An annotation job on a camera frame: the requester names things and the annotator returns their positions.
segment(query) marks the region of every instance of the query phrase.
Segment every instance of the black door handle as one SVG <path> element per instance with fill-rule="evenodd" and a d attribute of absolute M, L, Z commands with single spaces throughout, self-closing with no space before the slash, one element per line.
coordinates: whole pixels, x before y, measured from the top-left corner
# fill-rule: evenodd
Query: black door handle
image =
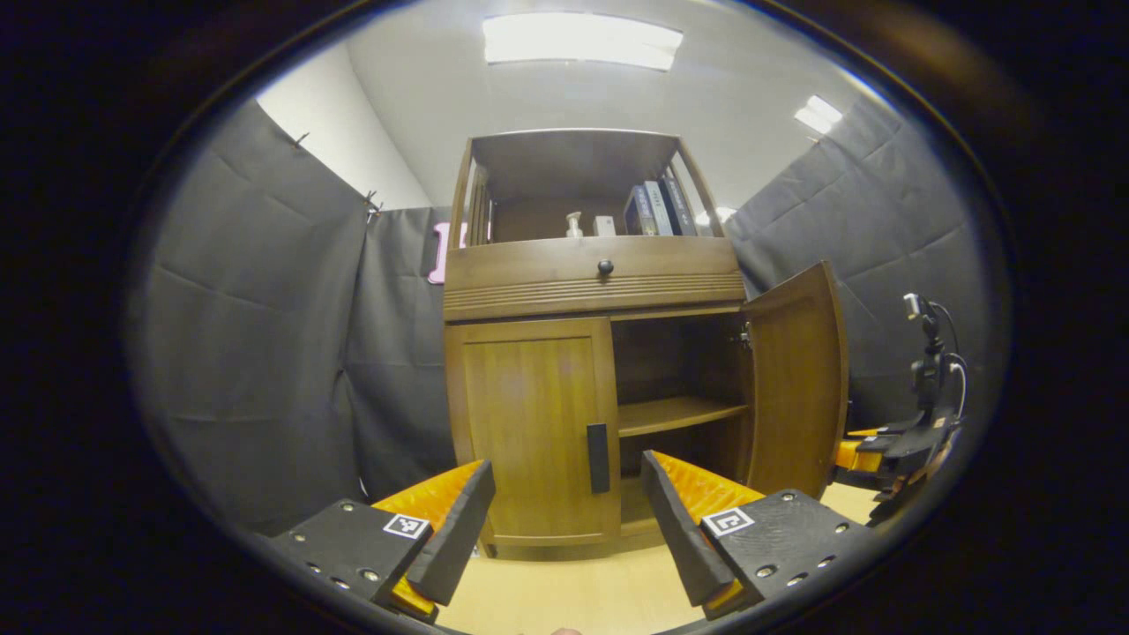
<path fill-rule="evenodd" d="M 592 424 L 588 426 L 588 476 L 592 479 L 592 493 L 611 492 L 611 475 L 607 466 L 607 426 Z"/>

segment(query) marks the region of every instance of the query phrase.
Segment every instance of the wooden floor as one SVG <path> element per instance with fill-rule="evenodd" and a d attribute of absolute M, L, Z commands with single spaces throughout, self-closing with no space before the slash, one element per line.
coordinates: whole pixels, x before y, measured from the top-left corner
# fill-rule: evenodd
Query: wooden floor
<path fill-rule="evenodd" d="M 874 494 L 833 484 L 821 502 L 865 523 L 876 504 Z M 438 624 L 497 635 L 550 635 L 562 627 L 584 635 L 640 635 L 702 618 L 701 609 L 686 600 L 665 545 L 588 554 L 586 559 L 567 559 L 569 553 L 558 549 L 554 557 L 560 559 L 528 559 L 545 554 L 471 558 Z"/>

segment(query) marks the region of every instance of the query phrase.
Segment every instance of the ceiling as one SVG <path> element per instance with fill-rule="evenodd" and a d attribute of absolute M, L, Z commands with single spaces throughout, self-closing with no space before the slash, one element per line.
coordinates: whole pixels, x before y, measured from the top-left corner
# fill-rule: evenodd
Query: ceiling
<path fill-rule="evenodd" d="M 669 72 L 599 62 L 488 67 L 482 19 L 590 10 L 682 31 Z M 805 41 L 741 6 L 706 0 L 423 0 L 348 42 L 373 108 L 435 205 L 450 205 L 469 137 L 544 128 L 679 134 L 718 206 L 739 207 L 812 146 L 793 114 L 814 94 L 861 95 Z"/>

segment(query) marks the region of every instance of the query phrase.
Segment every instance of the drawer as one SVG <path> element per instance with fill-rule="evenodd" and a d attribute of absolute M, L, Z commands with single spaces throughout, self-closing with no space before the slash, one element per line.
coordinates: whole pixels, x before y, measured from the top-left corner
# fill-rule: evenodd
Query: drawer
<path fill-rule="evenodd" d="M 613 270 L 602 276 L 598 264 Z M 479 245 L 447 253 L 448 322 L 743 302 L 728 238 L 615 236 Z"/>

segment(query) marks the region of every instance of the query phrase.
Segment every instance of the cabinet shelf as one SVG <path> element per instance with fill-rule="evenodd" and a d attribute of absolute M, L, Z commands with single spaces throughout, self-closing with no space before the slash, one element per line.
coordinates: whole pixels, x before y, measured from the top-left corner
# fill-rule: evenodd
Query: cabinet shelf
<path fill-rule="evenodd" d="M 747 410 L 744 403 L 723 403 L 690 395 L 629 403 L 620 406 L 620 437 L 697 426 Z"/>

